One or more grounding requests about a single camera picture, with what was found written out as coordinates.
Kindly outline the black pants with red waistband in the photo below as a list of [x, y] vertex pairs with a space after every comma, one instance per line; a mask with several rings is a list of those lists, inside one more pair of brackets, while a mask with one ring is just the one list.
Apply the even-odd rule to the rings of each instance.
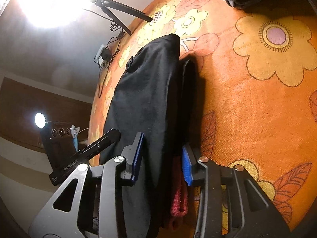
[[137, 182], [122, 190], [128, 237], [156, 237], [183, 199], [180, 157], [196, 105], [196, 74], [195, 59], [181, 58], [180, 38], [169, 34], [131, 57], [116, 85], [103, 130], [118, 129], [121, 138], [99, 162], [119, 155], [138, 132], [147, 146]]

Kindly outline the small white desk lamp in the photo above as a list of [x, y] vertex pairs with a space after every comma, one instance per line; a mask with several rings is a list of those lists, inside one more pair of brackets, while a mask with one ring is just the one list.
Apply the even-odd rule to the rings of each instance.
[[34, 116], [34, 122], [38, 128], [43, 128], [46, 125], [46, 118], [44, 114], [40, 112], [36, 113]]

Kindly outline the white power strip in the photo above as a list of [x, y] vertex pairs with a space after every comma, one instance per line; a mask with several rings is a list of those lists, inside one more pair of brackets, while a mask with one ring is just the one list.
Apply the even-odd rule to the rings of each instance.
[[105, 49], [106, 47], [104, 45], [101, 45], [100, 48], [98, 49], [98, 52], [96, 53], [94, 57], [94, 63], [97, 64], [101, 68], [104, 66], [104, 59], [102, 57], [102, 53]]

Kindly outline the black power adapter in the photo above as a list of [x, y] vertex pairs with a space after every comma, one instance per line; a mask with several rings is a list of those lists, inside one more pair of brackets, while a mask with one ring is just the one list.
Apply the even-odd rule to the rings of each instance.
[[101, 57], [104, 61], [111, 61], [112, 52], [108, 48], [104, 48], [101, 52]]

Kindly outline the orange floral bedsheet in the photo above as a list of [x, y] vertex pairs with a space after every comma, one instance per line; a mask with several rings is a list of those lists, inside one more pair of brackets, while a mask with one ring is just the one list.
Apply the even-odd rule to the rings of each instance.
[[223, 0], [154, 0], [145, 11], [153, 21], [133, 21], [102, 73], [88, 141], [102, 135], [130, 57], [174, 33], [181, 57], [198, 63], [194, 142], [216, 163], [246, 167], [294, 230], [316, 199], [316, 13], [308, 0], [244, 10]]

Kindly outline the small black tripod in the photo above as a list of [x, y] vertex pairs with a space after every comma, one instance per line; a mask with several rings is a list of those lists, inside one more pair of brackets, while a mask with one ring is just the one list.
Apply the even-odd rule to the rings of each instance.
[[109, 10], [110, 8], [129, 14], [147, 22], [152, 21], [152, 18], [150, 16], [147, 16], [144, 12], [113, 0], [91, 0], [91, 2], [99, 7], [106, 15], [111, 17], [111, 19], [129, 35], [132, 34], [130, 29], [112, 11]]

